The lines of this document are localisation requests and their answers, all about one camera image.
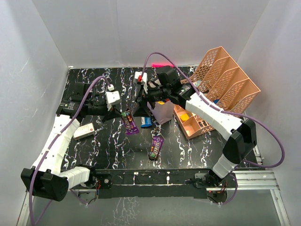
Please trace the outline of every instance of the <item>blue object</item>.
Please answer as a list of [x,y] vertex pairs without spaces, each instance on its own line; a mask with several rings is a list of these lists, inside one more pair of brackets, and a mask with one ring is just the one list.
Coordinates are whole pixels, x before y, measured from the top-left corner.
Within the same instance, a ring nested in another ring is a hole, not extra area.
[[141,128],[150,127],[152,125],[150,117],[141,117]]

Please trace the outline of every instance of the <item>purple candy wrapper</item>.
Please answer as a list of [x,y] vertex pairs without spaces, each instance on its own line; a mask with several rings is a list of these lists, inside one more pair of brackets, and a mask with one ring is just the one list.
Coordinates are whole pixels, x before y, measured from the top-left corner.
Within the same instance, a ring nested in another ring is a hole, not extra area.
[[162,148],[164,139],[158,136],[154,136],[152,139],[152,145],[150,147],[150,152],[148,153],[149,159],[156,161],[158,160],[160,150]]
[[130,109],[127,109],[125,112],[121,113],[121,117],[124,125],[126,126],[127,135],[137,134],[139,133],[139,129],[137,128],[132,114],[130,113]]

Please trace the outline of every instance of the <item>orange desk organizer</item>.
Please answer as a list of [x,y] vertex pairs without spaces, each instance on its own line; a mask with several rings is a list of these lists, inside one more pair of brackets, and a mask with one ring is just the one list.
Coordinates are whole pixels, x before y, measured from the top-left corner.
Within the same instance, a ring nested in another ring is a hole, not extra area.
[[[260,92],[223,47],[209,50],[190,79],[192,82],[202,81],[198,86],[200,92],[207,93],[210,101],[218,101],[216,105],[225,111],[235,113],[243,113]],[[186,113],[190,118],[182,122],[180,117]],[[174,106],[174,115],[187,139],[214,129],[178,105]]]

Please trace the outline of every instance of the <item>white enclosure wall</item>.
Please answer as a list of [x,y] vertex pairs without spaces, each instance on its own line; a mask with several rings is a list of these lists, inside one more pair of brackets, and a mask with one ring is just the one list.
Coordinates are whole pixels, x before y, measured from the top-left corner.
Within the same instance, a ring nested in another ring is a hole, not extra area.
[[116,67],[141,66],[153,51],[199,64],[218,46],[237,60],[268,0],[33,2],[67,65]]
[[67,66],[31,0],[0,1],[0,225],[16,225],[20,178],[51,131]]
[[[301,210],[300,21],[299,0],[271,0],[238,60],[261,89],[248,113],[269,125],[284,143],[285,161],[274,172],[294,226],[300,225]],[[262,128],[257,127],[257,133],[264,163],[278,162],[276,141]]]

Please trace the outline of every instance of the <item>gray floor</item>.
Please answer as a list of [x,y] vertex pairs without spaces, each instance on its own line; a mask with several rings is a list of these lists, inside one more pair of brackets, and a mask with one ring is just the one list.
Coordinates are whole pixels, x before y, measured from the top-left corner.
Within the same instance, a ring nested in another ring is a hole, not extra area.
[[[36,218],[46,203],[35,199]],[[189,197],[99,199],[86,208],[68,193],[63,201],[50,205],[39,225],[279,226],[280,222],[270,191],[262,190],[238,191],[232,202],[220,208]]]

